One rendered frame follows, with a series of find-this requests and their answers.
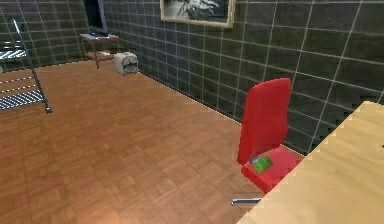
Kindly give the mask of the small brown side table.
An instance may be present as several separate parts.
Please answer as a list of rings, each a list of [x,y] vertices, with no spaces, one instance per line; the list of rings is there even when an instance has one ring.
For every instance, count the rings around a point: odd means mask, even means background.
[[[80,40],[85,58],[93,60],[96,68],[99,68],[101,61],[112,60],[116,53],[122,52],[120,38],[116,35],[96,37],[91,34],[81,34]]]

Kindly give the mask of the light wooden table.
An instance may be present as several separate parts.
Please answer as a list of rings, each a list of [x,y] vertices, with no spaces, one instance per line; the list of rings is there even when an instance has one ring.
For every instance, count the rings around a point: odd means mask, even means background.
[[[384,224],[384,105],[358,106],[236,224]]]

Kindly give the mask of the green flat object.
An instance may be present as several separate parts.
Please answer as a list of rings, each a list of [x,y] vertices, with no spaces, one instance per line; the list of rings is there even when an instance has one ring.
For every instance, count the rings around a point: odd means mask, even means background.
[[[262,173],[266,169],[270,168],[273,165],[273,162],[269,156],[265,156],[262,158],[257,158],[253,163],[252,163],[254,169],[256,170],[257,173]]]

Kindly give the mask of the red office chair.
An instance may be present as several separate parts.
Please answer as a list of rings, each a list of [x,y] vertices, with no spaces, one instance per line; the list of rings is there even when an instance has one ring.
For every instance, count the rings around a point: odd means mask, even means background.
[[[269,193],[301,161],[282,143],[288,133],[291,80],[277,78],[253,86],[246,96],[237,163],[241,173],[263,193]],[[252,163],[269,156],[273,165],[257,173]]]

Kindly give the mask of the framed black white picture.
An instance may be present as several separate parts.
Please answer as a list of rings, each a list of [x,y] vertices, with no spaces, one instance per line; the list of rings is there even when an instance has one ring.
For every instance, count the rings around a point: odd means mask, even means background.
[[[159,0],[162,21],[232,28],[236,0]]]

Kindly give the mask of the white alarm clock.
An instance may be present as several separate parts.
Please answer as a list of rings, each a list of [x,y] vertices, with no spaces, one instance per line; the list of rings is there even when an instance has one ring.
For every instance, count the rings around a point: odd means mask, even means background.
[[[115,69],[122,75],[137,73],[138,58],[131,52],[116,53],[114,55]]]

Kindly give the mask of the black television set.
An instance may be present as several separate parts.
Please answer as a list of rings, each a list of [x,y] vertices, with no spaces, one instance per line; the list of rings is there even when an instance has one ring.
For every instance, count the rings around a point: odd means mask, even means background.
[[[88,25],[92,33],[107,36],[108,30],[104,15],[103,0],[83,0]]]

